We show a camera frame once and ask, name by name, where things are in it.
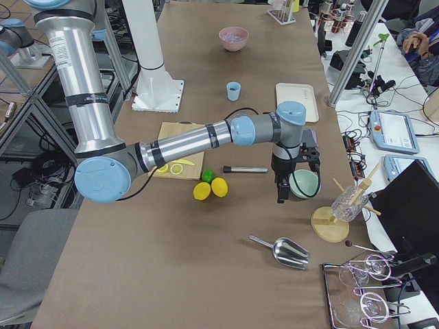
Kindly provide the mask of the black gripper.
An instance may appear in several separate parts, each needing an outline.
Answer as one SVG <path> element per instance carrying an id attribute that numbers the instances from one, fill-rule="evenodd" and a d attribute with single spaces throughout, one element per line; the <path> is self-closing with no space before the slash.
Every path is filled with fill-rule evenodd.
<path id="1" fill-rule="evenodd" d="M 282 143 L 274 145 L 271 168 L 274 171 L 276 184 L 276 202 L 283 204 L 289 199 L 290 186 L 287 178 L 298 163 L 307 163 L 312 172 L 317 174 L 320 183 L 320 153 L 316 146 L 301 143 L 295 147 L 287 147 Z"/>

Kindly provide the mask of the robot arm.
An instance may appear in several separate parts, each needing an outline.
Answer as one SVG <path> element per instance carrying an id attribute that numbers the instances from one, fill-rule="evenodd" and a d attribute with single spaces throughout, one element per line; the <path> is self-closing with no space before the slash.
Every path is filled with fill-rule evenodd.
<path id="1" fill-rule="evenodd" d="M 48 38 L 75 127 L 78 165 L 74 180 L 83 197 L 98 203 L 129 199 L 132 181 L 144 173 L 228 143 L 273 145 L 279 202 L 289 197 L 298 163 L 307 162 L 313 172 L 319 172 L 315 135 L 305 127 L 306 110 L 297 101 L 285 101 L 274 112 L 233 114 L 176 136 L 127 145 L 115 134 L 92 43 L 94 31 L 110 34 L 104 27 L 104 3 L 30 1 L 29 5 L 37 28 Z"/>

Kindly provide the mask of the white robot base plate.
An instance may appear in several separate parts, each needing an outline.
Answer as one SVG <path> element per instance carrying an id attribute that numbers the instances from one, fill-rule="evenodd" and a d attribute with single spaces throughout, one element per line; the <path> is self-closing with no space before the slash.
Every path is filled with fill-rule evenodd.
<path id="1" fill-rule="evenodd" d="M 177 113 L 185 82 L 175 80 L 164 67 L 141 69 L 132 103 L 134 111 Z"/>

